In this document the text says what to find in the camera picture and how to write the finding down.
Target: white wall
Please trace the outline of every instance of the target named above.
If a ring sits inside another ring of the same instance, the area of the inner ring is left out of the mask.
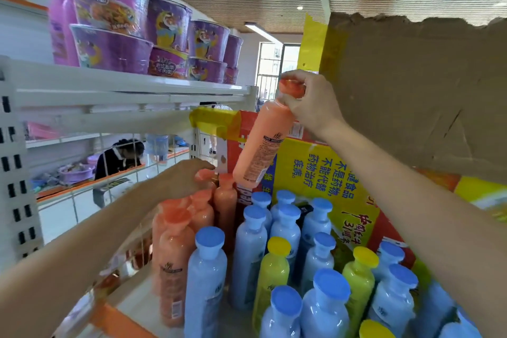
[[[243,38],[243,46],[239,54],[238,61],[238,85],[253,86],[257,76],[257,61],[259,59],[259,48],[261,42],[269,42],[266,38],[253,32],[241,34]],[[301,34],[276,34],[276,39],[286,44],[301,44],[303,35]]]

